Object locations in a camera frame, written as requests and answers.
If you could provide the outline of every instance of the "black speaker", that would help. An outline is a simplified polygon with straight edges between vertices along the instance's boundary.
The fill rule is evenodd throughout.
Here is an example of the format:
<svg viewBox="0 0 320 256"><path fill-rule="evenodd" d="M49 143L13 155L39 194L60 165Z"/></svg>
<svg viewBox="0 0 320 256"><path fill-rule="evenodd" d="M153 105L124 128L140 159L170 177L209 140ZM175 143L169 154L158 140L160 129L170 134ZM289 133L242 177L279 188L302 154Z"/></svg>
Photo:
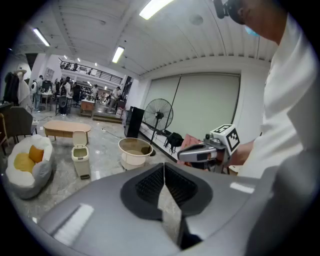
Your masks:
<svg viewBox="0 0 320 256"><path fill-rule="evenodd" d="M145 111L143 109L134 106L130 107L124 129L124 135L127 138L138 138L144 113Z"/></svg>

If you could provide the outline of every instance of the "marble floor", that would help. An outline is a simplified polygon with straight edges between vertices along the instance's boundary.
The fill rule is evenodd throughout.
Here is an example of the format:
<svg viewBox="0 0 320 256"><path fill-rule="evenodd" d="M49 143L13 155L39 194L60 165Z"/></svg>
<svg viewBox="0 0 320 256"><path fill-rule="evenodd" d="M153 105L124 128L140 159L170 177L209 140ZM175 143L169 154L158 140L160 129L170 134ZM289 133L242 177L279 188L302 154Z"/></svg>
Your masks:
<svg viewBox="0 0 320 256"><path fill-rule="evenodd" d="M95 180L122 173L123 169L120 163L120 151L118 142L124 138L124 128L121 124L107 123L94 121L89 117L79 115L79 108L71 108L71 113L65 117L59 114L55 116L54 111L42 111L34 113L35 120L39 120L37 132L39 135L45 136L43 125L50 120L64 120L70 122L86 123L91 126L91 131L88 134L89 144L89 162L91 177L90 179L81 180L75 170L71 151L74 147L72 138L49 137L55 152L55 163L52 175L47 185L34 198L20 199L10 189L8 194L15 204L17 211L31 219L39 220L46 212L53 208L56 204L69 197L88 183ZM10 147L6 148L7 156L11 153L14 142L10 138ZM155 148L156 155L149 157L146 165L171 162L171 160L161 151ZM6 157L3 157L3 162L6 163ZM5 173L5 168L2 168L1 173ZM8 188L6 175L2 175L3 183ZM168 189L163 188L158 207L163 211L163 227L166 229L170 237L175 241L177 238L181 211L171 197Z"/></svg>

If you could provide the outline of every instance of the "white trash can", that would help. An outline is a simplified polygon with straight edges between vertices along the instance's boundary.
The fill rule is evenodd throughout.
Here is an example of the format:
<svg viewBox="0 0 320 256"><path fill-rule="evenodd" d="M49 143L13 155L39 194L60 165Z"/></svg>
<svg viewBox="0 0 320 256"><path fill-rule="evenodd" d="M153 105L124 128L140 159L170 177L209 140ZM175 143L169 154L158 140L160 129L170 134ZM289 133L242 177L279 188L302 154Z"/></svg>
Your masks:
<svg viewBox="0 0 320 256"><path fill-rule="evenodd" d="M72 135L74 148L72 160L78 176L84 180L90 178L89 150L86 147L87 135L83 130L75 130Z"/></svg>

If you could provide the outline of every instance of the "bucket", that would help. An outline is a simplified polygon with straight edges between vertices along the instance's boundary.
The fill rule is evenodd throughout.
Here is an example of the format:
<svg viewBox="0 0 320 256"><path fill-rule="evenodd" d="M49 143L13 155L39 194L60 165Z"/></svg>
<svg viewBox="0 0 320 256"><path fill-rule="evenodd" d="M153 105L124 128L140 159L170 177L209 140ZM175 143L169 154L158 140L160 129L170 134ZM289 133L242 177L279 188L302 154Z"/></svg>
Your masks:
<svg viewBox="0 0 320 256"><path fill-rule="evenodd" d="M124 138L118 143L121 154L121 164L125 170L132 170L145 165L146 159L153 147L139 138Z"/></svg>

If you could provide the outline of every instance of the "railing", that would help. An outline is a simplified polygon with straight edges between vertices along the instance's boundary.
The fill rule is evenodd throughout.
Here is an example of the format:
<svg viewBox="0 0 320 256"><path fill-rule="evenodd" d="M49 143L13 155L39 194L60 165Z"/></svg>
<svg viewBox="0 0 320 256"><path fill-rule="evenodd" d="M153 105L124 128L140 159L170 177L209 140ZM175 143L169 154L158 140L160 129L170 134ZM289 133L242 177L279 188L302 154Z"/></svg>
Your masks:
<svg viewBox="0 0 320 256"><path fill-rule="evenodd" d="M81 74L87 74L96 78L109 80L111 82L121 85L122 78L119 76L109 74L107 72L104 72L89 66L78 65L77 63L62 61L60 58L59 58L59 62L60 62L60 68L62 70L70 70L70 71L78 72Z"/></svg>

